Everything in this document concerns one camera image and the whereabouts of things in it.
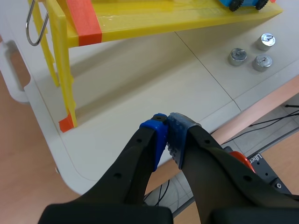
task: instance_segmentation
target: white table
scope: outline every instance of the white table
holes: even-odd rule
[[[0,69],[12,96],[30,102],[63,180],[83,194],[153,114],[180,112],[211,132],[295,77],[299,31],[283,23],[299,18],[298,3],[278,4],[285,12],[263,24],[237,23],[71,49],[79,127],[66,133],[58,127],[66,116],[60,88],[51,80],[41,47],[29,45],[25,36],[26,1],[2,1],[1,14],[10,30],[0,27],[4,43],[15,41],[31,75],[25,93],[11,85],[13,72],[6,61]],[[34,29],[30,32],[37,36]],[[277,44],[268,52],[273,66],[258,73],[250,63],[261,52],[252,43],[264,32],[273,33]],[[238,68],[227,63],[236,47],[249,55]],[[165,151],[160,164],[169,159]]]

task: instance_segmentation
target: yellow plastic shelf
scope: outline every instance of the yellow plastic shelf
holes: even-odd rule
[[[65,0],[57,0],[67,18],[69,48],[78,35]],[[268,3],[262,10],[241,7],[231,12],[219,0],[92,0],[103,36],[102,42],[185,29],[258,20],[282,12]]]
[[[65,132],[78,125],[68,48],[79,46],[79,37],[66,0],[39,1],[44,3],[49,13],[55,61],[45,35],[41,44],[54,83],[61,87],[67,116],[59,124]],[[277,4],[270,2],[260,11],[254,7],[241,7],[236,12],[231,12],[219,0],[92,0],[92,4],[102,31],[102,42],[265,19],[282,12]],[[39,32],[42,19],[38,8],[33,11],[33,17]]]

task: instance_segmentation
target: silver cylinder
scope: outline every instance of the silver cylinder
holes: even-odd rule
[[[246,51],[240,48],[233,49],[228,56],[229,63],[231,63],[231,65],[233,66],[241,65],[246,58]]]
[[[276,42],[275,37],[272,34],[265,33],[256,41],[256,46],[260,50],[269,50]]]
[[[252,64],[255,70],[266,71],[272,65],[272,58],[269,55],[258,55]]]

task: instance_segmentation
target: metal hook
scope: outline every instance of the metal hook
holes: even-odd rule
[[[31,15],[32,15],[32,11],[33,11],[33,8],[34,8],[34,3],[35,3],[35,0],[32,0],[31,2],[31,5],[30,5],[30,9],[29,9],[29,12],[28,12],[28,15],[27,15],[27,19],[26,19],[26,37],[27,37],[27,40],[28,42],[32,45],[32,46],[37,46],[41,40],[42,40],[42,37],[43,37],[43,33],[45,32],[45,29],[46,29],[46,26],[47,26],[47,22],[48,22],[48,19],[49,19],[49,15],[48,15],[48,12],[45,16],[45,19],[43,21],[43,26],[42,26],[42,30],[37,38],[37,41],[35,43],[33,43],[30,39],[30,34],[29,34],[29,23],[30,23],[30,18],[31,18]]]

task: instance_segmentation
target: toy car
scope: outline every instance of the toy car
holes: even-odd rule
[[[257,10],[261,10],[269,0],[220,0],[220,2],[229,7],[234,12],[240,6],[255,6]]]

